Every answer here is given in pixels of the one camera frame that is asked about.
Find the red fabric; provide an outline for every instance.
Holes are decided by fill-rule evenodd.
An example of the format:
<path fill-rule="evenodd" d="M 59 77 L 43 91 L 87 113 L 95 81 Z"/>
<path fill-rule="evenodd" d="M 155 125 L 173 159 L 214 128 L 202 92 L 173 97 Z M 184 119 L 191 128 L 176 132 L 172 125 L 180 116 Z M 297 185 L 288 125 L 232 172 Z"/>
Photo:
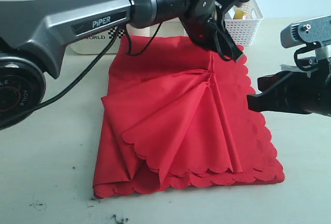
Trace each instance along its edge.
<path fill-rule="evenodd" d="M 135 50 L 148 39 L 133 36 Z M 247 108 L 246 57 L 225 62 L 187 37 L 127 51 L 123 38 L 102 98 L 96 197 L 284 180 L 263 115 Z"/>

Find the table surface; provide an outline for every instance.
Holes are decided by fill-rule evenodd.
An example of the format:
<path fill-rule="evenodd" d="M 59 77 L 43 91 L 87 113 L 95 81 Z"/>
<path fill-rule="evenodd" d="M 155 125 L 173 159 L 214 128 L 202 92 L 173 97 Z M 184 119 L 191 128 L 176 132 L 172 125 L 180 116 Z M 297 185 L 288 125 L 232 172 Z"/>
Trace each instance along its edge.
<path fill-rule="evenodd" d="M 280 31 L 299 19 L 265 19 L 245 48 L 252 85 L 293 64 L 295 49 Z M 167 190 L 92 200 L 108 69 L 105 56 L 68 95 L 0 132 L 0 223 L 329 223 L 331 120 L 319 115 L 265 112 L 285 181 L 277 185 Z M 46 98 L 67 86 L 93 59 L 68 49 L 59 79 L 47 77 Z"/>

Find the red napkin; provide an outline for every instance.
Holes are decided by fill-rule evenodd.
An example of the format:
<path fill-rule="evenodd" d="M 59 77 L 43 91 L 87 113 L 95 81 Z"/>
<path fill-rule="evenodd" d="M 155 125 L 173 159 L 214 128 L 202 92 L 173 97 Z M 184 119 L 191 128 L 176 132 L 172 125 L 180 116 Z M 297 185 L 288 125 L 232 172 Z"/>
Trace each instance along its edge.
<path fill-rule="evenodd" d="M 133 52 L 148 40 L 133 36 Z M 123 38 L 102 98 L 96 197 L 284 180 L 263 115 L 247 108 L 246 57 L 225 62 L 188 37 L 127 51 Z"/>

